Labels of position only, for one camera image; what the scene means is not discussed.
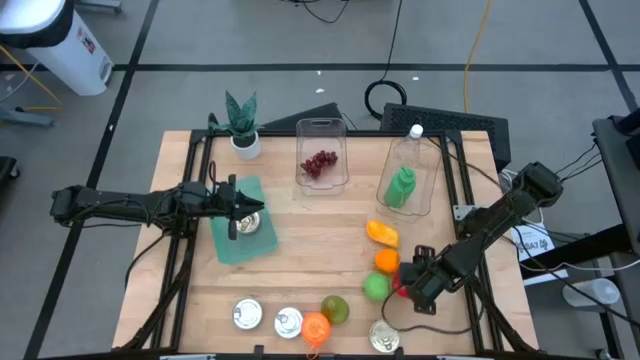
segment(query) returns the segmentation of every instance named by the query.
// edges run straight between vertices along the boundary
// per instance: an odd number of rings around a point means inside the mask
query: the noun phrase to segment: green cutting board
[[[246,196],[265,202],[260,178],[249,176],[236,182],[236,189]],[[265,202],[258,212],[260,227],[250,235],[238,233],[236,240],[228,236],[229,220],[223,217],[211,218],[213,242],[218,252],[218,261],[223,264],[238,264],[273,252],[278,247],[278,237],[271,223],[271,216]]]

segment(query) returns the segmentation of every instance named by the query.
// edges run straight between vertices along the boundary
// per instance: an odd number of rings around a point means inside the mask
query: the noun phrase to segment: clear plastic box
[[[349,181],[347,166],[347,127],[342,119],[303,119],[296,124],[296,182],[303,195],[338,195]],[[324,150],[334,152],[338,160],[324,166],[318,178],[300,166]]]
[[[403,139],[395,139],[389,146],[387,161],[378,184],[376,198],[378,200],[377,210],[379,213],[407,222],[416,222],[422,216],[431,212],[431,195],[435,184],[438,168],[442,159],[441,151],[429,140],[420,139],[420,158],[414,167],[416,187],[401,208],[394,208],[387,205],[385,194],[393,176],[400,170],[400,164],[394,158],[394,148]]]

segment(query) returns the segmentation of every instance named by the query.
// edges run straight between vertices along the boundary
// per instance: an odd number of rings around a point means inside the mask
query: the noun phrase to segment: sticker label
[[[82,28],[78,28],[78,40],[84,44],[84,46],[89,50],[89,54],[93,55],[93,52],[96,49],[96,45],[93,43],[93,40],[89,38],[89,34]]]

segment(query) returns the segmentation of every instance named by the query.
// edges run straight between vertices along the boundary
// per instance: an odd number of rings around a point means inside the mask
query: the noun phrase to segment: green bottle
[[[384,201],[394,208],[401,208],[416,188],[416,173],[413,169],[403,166],[393,175]]]

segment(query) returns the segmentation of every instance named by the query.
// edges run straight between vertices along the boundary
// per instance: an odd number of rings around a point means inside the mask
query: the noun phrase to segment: white pot
[[[243,160],[251,160],[256,156],[260,155],[260,151],[262,151],[262,147],[260,146],[260,137],[256,132],[256,140],[250,146],[246,148],[237,147],[236,144],[233,143],[233,137],[229,137],[229,141],[231,141],[231,146],[236,151],[238,156]]]

